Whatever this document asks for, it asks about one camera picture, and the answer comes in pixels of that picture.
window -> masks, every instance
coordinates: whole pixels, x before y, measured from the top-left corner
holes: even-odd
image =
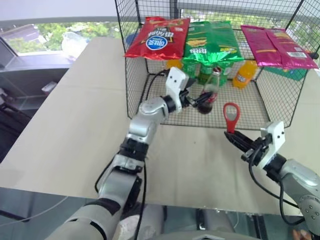
[[[61,53],[74,60],[92,38],[121,34],[118,22],[69,22],[0,27],[0,37],[19,56]]]

green chip bag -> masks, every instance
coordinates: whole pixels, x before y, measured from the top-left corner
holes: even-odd
[[[216,63],[219,46],[214,41],[211,23],[198,21],[189,24],[184,46],[184,59],[205,65]]]
[[[239,62],[241,56],[239,46],[230,21],[214,21],[211,23],[212,33],[219,47],[218,62]]]
[[[183,57],[207,66],[243,60],[229,21],[190,23]]]

black cable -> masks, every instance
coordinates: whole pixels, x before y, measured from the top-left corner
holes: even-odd
[[[145,203],[146,203],[146,192],[147,192],[146,161],[144,161],[143,176],[144,176],[144,184],[143,184],[142,203],[141,203],[141,207],[140,207],[139,221],[138,221],[138,224],[136,225],[136,229],[135,229],[135,233],[134,233],[134,240],[138,239],[138,234],[139,234],[140,225],[141,225],[142,217],[144,214]]]
[[[96,193],[99,193],[98,190],[98,182],[100,181],[100,178],[103,176],[103,174],[105,173],[105,171],[110,167],[110,165],[112,164],[112,162],[114,161],[114,158],[117,154],[119,154],[120,151],[118,151],[115,155],[113,155],[111,161],[107,164],[107,166],[103,169],[103,171],[101,172],[101,174],[99,175],[98,179],[95,181],[94,184],[94,189],[96,191]]]
[[[277,180],[280,185],[279,205],[280,205],[280,214],[281,214],[283,221],[290,226],[295,226],[295,225],[298,225],[298,224],[304,222],[305,221],[304,217],[301,217],[299,220],[294,221],[294,222],[290,222],[287,220],[285,212],[284,212],[284,184],[283,184],[282,179],[280,177],[278,177]]]
[[[320,240],[320,236],[311,233],[311,239],[312,240]]]
[[[250,173],[250,176],[252,178],[252,180],[254,181],[254,183],[256,185],[258,185],[263,191],[265,191],[267,194],[270,194],[271,196],[273,196],[274,198],[276,199],[280,199],[280,197],[276,194],[274,194],[273,192],[269,191],[268,189],[266,189],[264,186],[262,186],[258,180],[256,179],[255,175],[254,175],[254,172],[253,172],[253,165],[254,165],[254,159],[256,158],[258,152],[261,150],[262,146],[259,146],[254,152],[253,154],[250,156],[250,160],[249,160],[249,173]],[[289,202],[285,199],[282,199],[283,202],[285,202],[286,204],[289,204],[291,205],[292,207],[295,207],[295,208],[299,208],[298,205],[292,203],[292,202]]]
[[[146,91],[146,95],[145,95],[145,100],[148,100],[148,97],[149,97],[149,92],[150,92],[150,89],[151,89],[151,86],[152,84],[154,83],[155,79],[161,75],[161,74],[167,74],[169,70],[165,69],[165,70],[161,70],[159,71],[156,75],[154,75],[154,77],[151,79],[151,82],[149,84],[149,87],[148,87],[148,91]]]

gray floor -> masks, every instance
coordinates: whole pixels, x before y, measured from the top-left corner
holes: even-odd
[[[26,192],[0,188],[0,210],[26,217],[36,215],[56,203],[64,196]],[[36,217],[29,222],[19,222],[0,227],[0,240],[43,240],[70,217],[79,207],[91,199],[69,197],[56,208]],[[195,209],[185,207],[168,207],[164,232],[196,230]],[[227,213],[233,225],[237,222],[237,213]],[[253,222],[247,214],[238,213],[239,221],[235,228],[239,234],[255,237]],[[292,228],[288,227],[278,215],[265,215],[268,239],[291,240]],[[0,225],[14,220],[0,216]]]

pink chip bag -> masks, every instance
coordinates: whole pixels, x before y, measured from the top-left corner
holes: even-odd
[[[284,69],[317,69],[317,64],[284,29],[242,25],[257,65]]]

